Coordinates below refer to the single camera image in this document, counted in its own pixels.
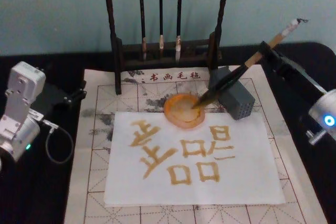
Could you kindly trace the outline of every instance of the white paper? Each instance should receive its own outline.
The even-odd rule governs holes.
[[[145,146],[159,146],[157,154],[162,156],[171,148],[177,152],[158,165],[147,178],[143,178],[148,166],[141,162],[148,157],[143,146],[130,145],[134,133],[142,134],[137,120],[157,126],[160,130],[151,135]],[[230,140],[215,141],[216,147],[233,146],[228,150],[214,150],[206,156],[183,157],[180,140],[204,140],[208,152],[214,137],[210,126],[228,126]],[[187,149],[196,151],[199,144],[186,144]],[[221,157],[233,157],[215,160]],[[200,180],[197,162],[218,166],[219,181]],[[167,168],[184,165],[190,169],[191,184],[171,184]],[[212,175],[211,166],[201,166],[205,175]],[[177,180],[186,178],[183,169],[177,168]],[[117,112],[111,145],[109,169],[104,195],[106,206],[148,205],[209,205],[209,204],[282,204],[285,198],[278,178],[277,168],[267,138],[266,128],[259,113],[239,121],[227,113],[207,113],[204,122],[191,130],[183,130],[171,124],[163,113]]]

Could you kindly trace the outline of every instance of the blue led light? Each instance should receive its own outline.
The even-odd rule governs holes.
[[[326,115],[324,117],[324,122],[327,126],[334,126],[335,125],[335,119],[330,115]]]

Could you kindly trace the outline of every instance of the paper sheet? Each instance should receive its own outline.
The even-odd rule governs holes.
[[[158,165],[149,170],[154,158],[148,154],[155,149]],[[104,202],[282,204],[285,198],[259,113],[239,121],[208,113],[201,125],[186,131],[163,113],[117,112]]]

